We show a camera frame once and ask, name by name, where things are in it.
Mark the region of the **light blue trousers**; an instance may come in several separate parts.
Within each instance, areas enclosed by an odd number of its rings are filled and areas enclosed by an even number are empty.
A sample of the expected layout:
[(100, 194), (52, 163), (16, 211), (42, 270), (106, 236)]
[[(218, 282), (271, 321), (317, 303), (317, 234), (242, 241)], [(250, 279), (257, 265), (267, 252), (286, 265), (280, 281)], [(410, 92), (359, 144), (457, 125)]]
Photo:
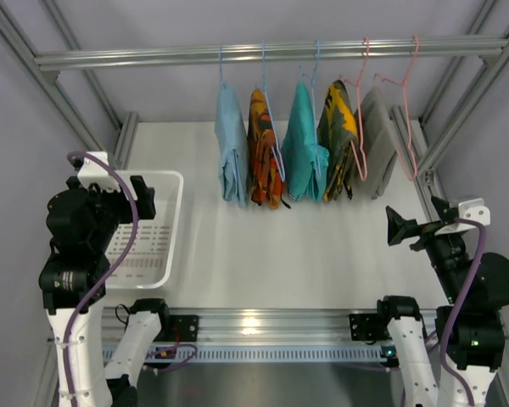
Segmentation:
[(237, 94), (226, 82), (221, 84), (216, 101), (215, 135), (220, 150), (221, 196), (225, 201), (236, 201), (245, 208), (249, 174), (247, 132)]

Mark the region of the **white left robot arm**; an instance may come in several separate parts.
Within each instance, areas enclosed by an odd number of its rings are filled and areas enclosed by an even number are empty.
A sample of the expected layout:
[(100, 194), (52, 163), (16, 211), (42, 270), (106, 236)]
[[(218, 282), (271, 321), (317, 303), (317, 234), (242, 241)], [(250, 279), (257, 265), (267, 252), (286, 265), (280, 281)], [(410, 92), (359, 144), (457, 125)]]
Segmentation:
[(120, 225), (156, 216), (154, 189), (141, 176), (107, 192), (75, 177), (48, 202), (51, 253), (39, 276), (43, 308), (52, 327), (62, 406), (136, 406), (137, 381), (151, 343), (168, 331), (162, 298), (143, 298), (127, 308), (126, 329), (109, 363), (103, 361), (105, 281), (135, 242), (130, 235), (115, 261), (106, 251)]

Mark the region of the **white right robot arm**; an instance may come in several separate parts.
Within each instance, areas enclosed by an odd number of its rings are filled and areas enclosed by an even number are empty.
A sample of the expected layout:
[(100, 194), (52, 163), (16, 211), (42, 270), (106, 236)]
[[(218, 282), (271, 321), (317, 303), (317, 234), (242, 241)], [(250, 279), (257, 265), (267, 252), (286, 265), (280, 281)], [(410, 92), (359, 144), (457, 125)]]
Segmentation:
[(385, 213), (388, 245), (414, 239), (411, 250), (428, 255), (446, 296), (434, 333), (412, 297), (378, 300), (378, 319), (396, 349), (401, 405), (483, 406), (506, 346), (500, 311), (509, 305), (509, 259), (484, 249), (491, 215), (483, 199), (431, 202), (439, 219), (424, 224), (391, 207)]

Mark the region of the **grey trousers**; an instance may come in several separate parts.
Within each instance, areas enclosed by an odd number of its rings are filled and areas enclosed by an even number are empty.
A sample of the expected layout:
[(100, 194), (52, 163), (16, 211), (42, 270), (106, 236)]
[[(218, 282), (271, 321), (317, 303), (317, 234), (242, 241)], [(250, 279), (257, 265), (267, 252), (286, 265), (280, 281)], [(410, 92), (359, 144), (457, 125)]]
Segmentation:
[(361, 109), (368, 163), (368, 177), (362, 183), (362, 190), (371, 199), (378, 199), (383, 196), (394, 171), (397, 133), (379, 86), (374, 86), (362, 99)]

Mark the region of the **teal trousers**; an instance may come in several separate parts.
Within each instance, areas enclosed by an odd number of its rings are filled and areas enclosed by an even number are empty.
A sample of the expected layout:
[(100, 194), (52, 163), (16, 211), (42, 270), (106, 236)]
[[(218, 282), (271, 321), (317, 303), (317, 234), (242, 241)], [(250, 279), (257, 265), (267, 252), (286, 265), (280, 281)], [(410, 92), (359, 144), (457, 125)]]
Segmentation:
[(327, 187), (329, 152), (318, 142), (310, 91), (299, 81), (282, 143), (288, 195), (321, 202)]

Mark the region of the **yellow camouflage trousers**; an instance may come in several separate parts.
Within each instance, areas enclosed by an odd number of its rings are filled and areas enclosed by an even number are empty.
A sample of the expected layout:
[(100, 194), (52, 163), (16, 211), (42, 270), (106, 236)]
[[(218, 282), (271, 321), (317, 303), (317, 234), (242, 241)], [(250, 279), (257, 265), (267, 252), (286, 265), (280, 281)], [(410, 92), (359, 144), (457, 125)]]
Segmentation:
[(347, 197), (352, 199), (358, 129), (351, 111), (349, 94), (340, 79), (334, 81), (327, 89), (317, 135), (319, 143), (328, 151), (324, 200), (326, 202), (337, 200), (342, 192), (346, 192)]

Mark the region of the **orange camouflage trousers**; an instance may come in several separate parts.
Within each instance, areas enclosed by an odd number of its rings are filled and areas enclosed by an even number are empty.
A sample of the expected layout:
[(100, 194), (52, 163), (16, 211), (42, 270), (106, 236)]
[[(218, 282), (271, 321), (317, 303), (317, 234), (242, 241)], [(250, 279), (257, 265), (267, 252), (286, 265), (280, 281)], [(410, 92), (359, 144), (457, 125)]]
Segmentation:
[(249, 101), (247, 143), (249, 150), (250, 198), (257, 205), (277, 209), (281, 204), (285, 182), (277, 169), (272, 148), (275, 145), (266, 100), (260, 89), (254, 89)]

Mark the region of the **white plastic basket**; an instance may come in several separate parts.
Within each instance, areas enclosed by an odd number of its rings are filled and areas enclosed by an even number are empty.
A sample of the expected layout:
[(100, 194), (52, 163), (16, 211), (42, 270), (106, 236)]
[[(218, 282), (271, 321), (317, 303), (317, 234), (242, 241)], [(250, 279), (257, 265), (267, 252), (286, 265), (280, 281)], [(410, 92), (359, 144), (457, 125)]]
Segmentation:
[(155, 190), (156, 215), (138, 221), (137, 236), (127, 256), (106, 281), (109, 290), (149, 290), (171, 281), (184, 179), (174, 170), (120, 170), (131, 185), (132, 176), (141, 176)]

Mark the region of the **aluminium frame right struts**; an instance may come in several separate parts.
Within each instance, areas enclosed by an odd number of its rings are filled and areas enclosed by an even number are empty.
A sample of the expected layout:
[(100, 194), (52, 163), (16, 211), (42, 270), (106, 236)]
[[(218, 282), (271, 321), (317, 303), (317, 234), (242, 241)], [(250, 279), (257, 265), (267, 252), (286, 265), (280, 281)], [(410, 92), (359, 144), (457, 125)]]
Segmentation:
[(480, 36), (495, 28), (503, 30), (496, 37), (500, 44), (472, 56), (452, 57), (419, 117), (407, 117), (403, 105), (395, 105), (390, 110), (400, 151), (405, 152), (407, 143), (411, 142), (416, 155), (417, 177), (413, 185), (428, 220), (437, 218), (431, 197), (445, 196), (438, 167), (457, 144), (460, 132), (472, 121), (489, 91), (495, 88), (509, 68), (508, 1), (482, 2), (467, 28), (467, 34)]

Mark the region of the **aluminium frame struts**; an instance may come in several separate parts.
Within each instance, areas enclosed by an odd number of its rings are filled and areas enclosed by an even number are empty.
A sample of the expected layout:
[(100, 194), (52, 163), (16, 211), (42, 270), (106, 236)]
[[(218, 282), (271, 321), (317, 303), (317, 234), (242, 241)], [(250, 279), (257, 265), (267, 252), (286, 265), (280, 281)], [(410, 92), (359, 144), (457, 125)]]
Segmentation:
[(472, 56), (452, 57), (419, 117), (407, 117), (403, 105), (395, 105), (390, 110), (400, 151), (405, 152), (407, 143), (411, 142), (416, 155), (417, 177), (413, 185), (428, 220), (437, 218), (431, 197), (445, 196), (438, 167), (457, 144), (460, 132), (472, 121), (489, 91), (495, 88), (509, 68), (508, 1), (482, 2), (467, 28), (467, 34), (480, 36), (495, 28), (503, 30), (496, 37), (500, 44)]
[[(45, 72), (36, 63), (37, 48), (22, 29), (18, 20), (6, 4), (0, 1), (0, 38), (14, 58), (26, 70), (29, 77), (36, 83), (45, 98), (53, 106), (59, 117), (73, 131), (76, 138), (87, 148), (100, 147), (101, 144), (89, 129), (88, 123), (77, 109), (70, 95), (59, 83), (58, 71)], [(101, 109), (115, 128), (115, 167), (119, 170), (127, 168), (140, 115), (135, 111), (126, 113), (122, 120), (116, 113), (107, 94), (95, 74), (83, 72), (82, 77)]]

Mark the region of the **aluminium frame left struts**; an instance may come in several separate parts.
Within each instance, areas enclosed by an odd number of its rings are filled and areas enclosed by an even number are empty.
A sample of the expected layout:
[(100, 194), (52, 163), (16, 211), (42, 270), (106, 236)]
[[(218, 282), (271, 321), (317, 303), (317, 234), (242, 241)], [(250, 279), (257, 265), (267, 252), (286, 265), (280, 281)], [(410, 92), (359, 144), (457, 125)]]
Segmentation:
[[(58, 71), (45, 72), (36, 63), (37, 48), (22, 29), (18, 20), (6, 4), (0, 1), (0, 38), (14, 58), (26, 70), (29, 77), (36, 83), (45, 98), (53, 106), (59, 117), (73, 131), (76, 138), (87, 148), (100, 147), (101, 144), (89, 129), (88, 123), (77, 109), (70, 95), (59, 83)], [(82, 77), (101, 109), (115, 128), (115, 167), (119, 170), (127, 168), (140, 115), (135, 111), (126, 113), (122, 120), (116, 113), (107, 94), (95, 74), (83, 72)]]

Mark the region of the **aluminium front rail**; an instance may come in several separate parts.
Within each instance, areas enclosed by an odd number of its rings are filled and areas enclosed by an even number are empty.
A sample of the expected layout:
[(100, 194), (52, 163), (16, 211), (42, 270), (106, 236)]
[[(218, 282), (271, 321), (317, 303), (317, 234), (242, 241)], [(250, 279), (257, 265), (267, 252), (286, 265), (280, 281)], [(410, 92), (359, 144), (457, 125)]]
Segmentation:
[(350, 314), (363, 309), (172, 309), (196, 315), (199, 346), (284, 346), (356, 344)]

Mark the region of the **aluminium hanging rail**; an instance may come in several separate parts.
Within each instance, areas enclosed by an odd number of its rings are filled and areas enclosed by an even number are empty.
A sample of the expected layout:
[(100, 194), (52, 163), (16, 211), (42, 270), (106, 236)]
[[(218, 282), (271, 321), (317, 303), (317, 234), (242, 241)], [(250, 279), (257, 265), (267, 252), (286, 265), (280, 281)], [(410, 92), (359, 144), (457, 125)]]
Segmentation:
[(234, 64), (280, 61), (499, 55), (503, 36), (463, 35), (418, 39), (354, 40), (162, 47), (151, 49), (78, 50), (39, 53), (43, 71), (97, 70), (165, 65)]

